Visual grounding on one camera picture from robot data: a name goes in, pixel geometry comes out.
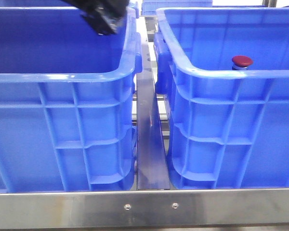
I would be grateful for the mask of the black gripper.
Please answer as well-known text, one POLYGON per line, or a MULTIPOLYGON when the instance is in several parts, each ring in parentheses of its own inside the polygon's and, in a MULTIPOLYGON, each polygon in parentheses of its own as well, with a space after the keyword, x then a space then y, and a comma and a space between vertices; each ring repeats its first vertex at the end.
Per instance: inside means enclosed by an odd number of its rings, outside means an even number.
POLYGON ((117 34, 126 16, 126 4, 80 4, 83 19, 101 35, 117 34))

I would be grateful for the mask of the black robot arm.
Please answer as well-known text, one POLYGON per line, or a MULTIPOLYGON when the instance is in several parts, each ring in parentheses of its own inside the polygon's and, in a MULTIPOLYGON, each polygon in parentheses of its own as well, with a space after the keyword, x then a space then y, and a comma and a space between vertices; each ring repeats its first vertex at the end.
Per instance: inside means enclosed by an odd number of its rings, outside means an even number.
POLYGON ((66 0, 82 11, 82 18, 99 35, 117 34, 127 13, 128 0, 66 0))

